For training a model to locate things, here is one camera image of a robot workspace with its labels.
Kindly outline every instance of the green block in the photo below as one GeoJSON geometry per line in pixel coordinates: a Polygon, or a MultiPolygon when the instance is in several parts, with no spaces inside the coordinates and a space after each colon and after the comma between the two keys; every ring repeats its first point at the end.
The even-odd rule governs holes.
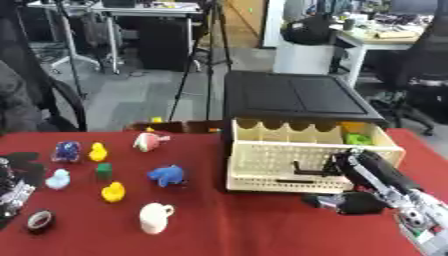
{"type": "Polygon", "coordinates": [[[112,178],[112,164],[101,163],[95,170],[96,177],[101,180],[108,180],[112,178]]]}
{"type": "Polygon", "coordinates": [[[372,138],[370,138],[369,136],[356,133],[349,133],[346,135],[346,144],[371,146],[373,145],[373,141],[372,138]]]}

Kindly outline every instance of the white mug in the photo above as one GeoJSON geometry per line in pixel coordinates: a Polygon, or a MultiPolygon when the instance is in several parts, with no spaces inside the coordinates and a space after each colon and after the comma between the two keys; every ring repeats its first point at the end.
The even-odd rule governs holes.
{"type": "Polygon", "coordinates": [[[174,214],[172,205],[152,203],[140,210],[140,224],[142,230],[148,234],[159,234],[168,225],[168,217],[174,214]]]}

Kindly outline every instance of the pink toy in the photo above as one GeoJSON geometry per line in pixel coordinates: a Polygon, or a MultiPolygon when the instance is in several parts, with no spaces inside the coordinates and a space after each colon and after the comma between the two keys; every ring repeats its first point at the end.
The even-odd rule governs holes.
{"type": "Polygon", "coordinates": [[[134,142],[134,148],[138,148],[142,152],[148,152],[158,148],[161,141],[169,140],[169,136],[161,137],[154,133],[141,133],[134,142]]]}

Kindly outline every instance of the white bin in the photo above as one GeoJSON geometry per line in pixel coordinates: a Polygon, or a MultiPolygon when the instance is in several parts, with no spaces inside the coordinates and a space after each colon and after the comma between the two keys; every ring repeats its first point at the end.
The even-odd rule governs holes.
{"type": "Polygon", "coordinates": [[[311,124],[299,132],[285,123],[274,137],[274,130],[266,129],[262,122],[255,122],[245,129],[239,123],[237,120],[232,123],[234,141],[227,170],[228,190],[338,194],[353,188],[347,178],[297,175],[294,174],[293,162],[299,162],[302,170],[321,172],[332,154],[350,148],[364,148],[398,167],[405,154],[404,149],[373,124],[367,124],[356,132],[369,135],[374,145],[355,146],[342,144],[340,126],[325,133],[311,124]]]}
{"type": "Polygon", "coordinates": [[[300,45],[280,36],[275,54],[274,73],[327,75],[333,58],[332,45],[300,45]]]}

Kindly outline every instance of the robotic hand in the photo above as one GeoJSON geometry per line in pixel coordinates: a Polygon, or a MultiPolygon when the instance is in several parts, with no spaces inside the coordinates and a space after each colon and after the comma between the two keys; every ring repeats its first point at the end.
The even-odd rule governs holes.
{"type": "Polygon", "coordinates": [[[335,196],[305,196],[315,207],[334,208],[340,214],[378,214],[384,208],[396,211],[401,233],[423,255],[448,255],[448,207],[423,192],[374,152],[350,149],[335,154],[324,173],[345,175],[355,191],[335,196]]]}

